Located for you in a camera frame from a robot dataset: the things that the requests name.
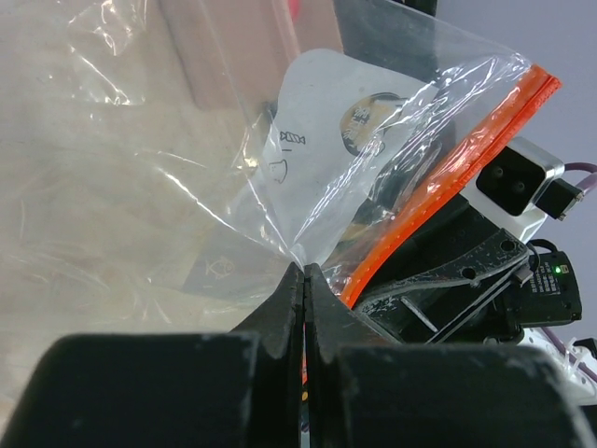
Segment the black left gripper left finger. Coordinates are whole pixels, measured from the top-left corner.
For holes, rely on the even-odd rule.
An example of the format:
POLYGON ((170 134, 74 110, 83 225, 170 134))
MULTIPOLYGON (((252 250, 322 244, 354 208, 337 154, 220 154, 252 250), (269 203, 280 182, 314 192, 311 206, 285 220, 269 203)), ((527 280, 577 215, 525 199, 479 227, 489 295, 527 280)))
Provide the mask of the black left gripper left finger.
POLYGON ((38 362, 5 447, 297 447, 303 274, 227 333, 78 334, 38 362))

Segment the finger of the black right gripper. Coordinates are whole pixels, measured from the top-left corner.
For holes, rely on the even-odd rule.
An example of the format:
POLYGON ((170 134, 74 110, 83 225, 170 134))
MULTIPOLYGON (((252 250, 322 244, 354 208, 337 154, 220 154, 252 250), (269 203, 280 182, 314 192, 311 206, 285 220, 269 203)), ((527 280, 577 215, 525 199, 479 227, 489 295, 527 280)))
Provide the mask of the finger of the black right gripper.
POLYGON ((396 343, 488 343, 503 338, 487 322, 493 301, 530 277, 530 250, 499 230, 439 267, 364 293, 356 314, 396 343))

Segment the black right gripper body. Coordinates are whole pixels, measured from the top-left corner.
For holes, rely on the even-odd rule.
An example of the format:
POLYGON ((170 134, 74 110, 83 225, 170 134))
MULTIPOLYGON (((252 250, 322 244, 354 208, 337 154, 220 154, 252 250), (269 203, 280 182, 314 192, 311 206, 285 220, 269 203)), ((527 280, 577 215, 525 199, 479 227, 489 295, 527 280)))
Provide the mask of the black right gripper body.
POLYGON ((568 256, 524 243, 457 195, 373 275, 354 311, 399 343, 519 343, 582 316, 568 256))

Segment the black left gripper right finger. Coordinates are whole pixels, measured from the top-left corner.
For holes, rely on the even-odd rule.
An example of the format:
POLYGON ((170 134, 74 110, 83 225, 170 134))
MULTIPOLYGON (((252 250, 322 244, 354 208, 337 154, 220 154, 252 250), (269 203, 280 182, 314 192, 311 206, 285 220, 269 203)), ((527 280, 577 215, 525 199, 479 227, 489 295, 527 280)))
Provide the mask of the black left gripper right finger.
POLYGON ((558 365, 528 346, 393 344, 305 270, 314 447, 592 447, 558 365))

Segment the clear zip bag orange zipper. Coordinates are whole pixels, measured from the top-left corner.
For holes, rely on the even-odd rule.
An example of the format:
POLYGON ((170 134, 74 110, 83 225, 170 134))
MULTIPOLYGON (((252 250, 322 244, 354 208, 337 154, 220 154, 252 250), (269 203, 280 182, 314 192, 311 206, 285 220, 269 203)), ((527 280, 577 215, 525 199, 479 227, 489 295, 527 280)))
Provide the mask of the clear zip bag orange zipper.
POLYGON ((560 88, 393 1, 331 1, 260 106, 195 103, 162 1, 1 5, 1 330, 230 329, 290 264, 353 303, 560 88))

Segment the pink plastic bin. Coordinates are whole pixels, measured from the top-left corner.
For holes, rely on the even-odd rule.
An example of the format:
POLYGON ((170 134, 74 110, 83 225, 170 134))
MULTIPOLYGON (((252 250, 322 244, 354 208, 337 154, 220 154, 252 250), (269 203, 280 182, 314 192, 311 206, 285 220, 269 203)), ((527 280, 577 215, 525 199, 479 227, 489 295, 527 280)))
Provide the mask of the pink plastic bin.
POLYGON ((301 53, 343 49, 331 1, 162 1, 160 8, 202 109, 272 102, 301 53))

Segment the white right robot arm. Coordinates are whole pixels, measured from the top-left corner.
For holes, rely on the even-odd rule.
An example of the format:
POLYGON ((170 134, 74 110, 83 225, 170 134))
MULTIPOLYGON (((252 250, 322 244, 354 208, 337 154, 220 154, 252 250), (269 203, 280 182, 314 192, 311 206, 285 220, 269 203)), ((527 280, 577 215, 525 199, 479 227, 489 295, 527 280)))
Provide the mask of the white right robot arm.
POLYGON ((397 343, 537 348, 579 404, 596 402, 596 341, 565 343, 553 331, 582 316, 570 259, 547 240, 524 243, 462 196, 383 263, 353 309, 397 343))

